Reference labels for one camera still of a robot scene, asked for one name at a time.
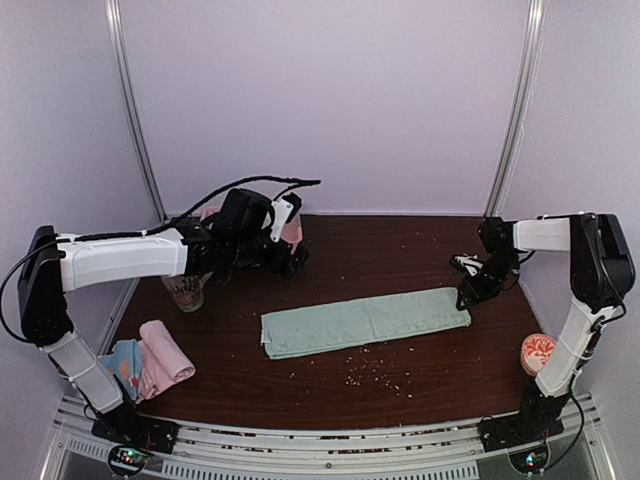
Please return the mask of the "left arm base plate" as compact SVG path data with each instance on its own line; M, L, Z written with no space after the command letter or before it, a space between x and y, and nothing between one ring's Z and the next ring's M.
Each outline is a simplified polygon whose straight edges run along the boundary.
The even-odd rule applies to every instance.
M179 433L177 423L152 417L138 416L132 421L108 423L95 420L91 434L114 443L153 453L171 454Z

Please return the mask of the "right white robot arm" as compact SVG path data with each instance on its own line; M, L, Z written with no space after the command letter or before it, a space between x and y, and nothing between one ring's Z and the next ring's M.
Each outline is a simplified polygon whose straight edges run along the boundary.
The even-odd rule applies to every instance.
M614 214L577 213L505 221L486 217L478 235L488 257L457 254L450 264L462 272L456 307L468 310L501 293L509 278L538 252L569 256L571 304L550 359L523 396L512 430L530 442L556 420L573 384L589 363L604 328L626 314L624 298L635 284L635 265Z

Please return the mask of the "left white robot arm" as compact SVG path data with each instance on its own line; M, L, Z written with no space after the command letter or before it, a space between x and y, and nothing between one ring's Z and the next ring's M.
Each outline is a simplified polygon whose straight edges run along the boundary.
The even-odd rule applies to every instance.
M20 318L13 337L43 351L91 407L105 415L106 429L121 443L133 444L143 436L143 421L132 413L124 387L77 331L66 293L144 277L225 281L239 269L261 266L293 278L309 253L286 240L283 231L301 206L294 192L270 199L233 188L220 210L203 220L186 216L154 231L78 236L41 226L28 253L10 271L18 277Z

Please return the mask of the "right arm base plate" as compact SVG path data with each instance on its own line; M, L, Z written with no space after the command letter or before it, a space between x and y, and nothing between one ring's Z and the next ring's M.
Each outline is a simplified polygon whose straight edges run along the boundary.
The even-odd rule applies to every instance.
M478 424L477 429L485 452L541 442L548 436L564 432L561 420L554 419L542 424L525 424L520 415L510 414L502 417L485 417Z

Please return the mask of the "green towel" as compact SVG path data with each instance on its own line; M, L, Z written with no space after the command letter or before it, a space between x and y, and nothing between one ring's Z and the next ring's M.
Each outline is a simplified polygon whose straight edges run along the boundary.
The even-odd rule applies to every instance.
M456 300L445 287L267 313L261 344L282 360L468 327L471 315Z

